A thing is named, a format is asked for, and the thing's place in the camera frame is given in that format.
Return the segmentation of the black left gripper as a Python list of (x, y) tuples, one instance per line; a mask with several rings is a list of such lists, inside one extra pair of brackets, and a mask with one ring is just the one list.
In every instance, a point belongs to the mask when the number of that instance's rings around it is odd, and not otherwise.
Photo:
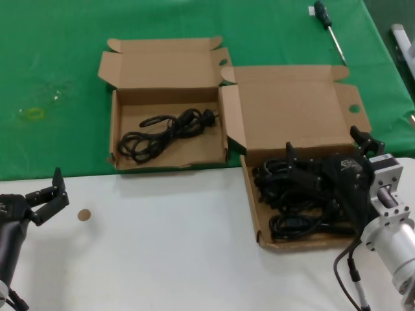
[[(32, 208), (41, 205), (33, 212)], [(1, 195), (1, 224), (32, 221), (43, 225), (69, 205), (69, 197), (59, 167), (56, 167), (50, 187), (37, 190), (25, 197), (20, 194)]]

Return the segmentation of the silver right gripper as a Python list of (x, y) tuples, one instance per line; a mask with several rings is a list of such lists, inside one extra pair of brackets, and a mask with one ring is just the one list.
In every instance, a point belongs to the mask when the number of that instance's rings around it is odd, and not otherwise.
[[(414, 227), (410, 218), (410, 207), (397, 192), (403, 172), (401, 165), (391, 154), (384, 154), (385, 144), (374, 139), (370, 133), (360, 131), (356, 126), (350, 128), (351, 138), (356, 144), (357, 155), (369, 159), (373, 170), (373, 183), (369, 190), (370, 203), (379, 215), (381, 226), (408, 224)], [(322, 159), (298, 159), (295, 148), (286, 143), (287, 177), (310, 190), (322, 190)]]

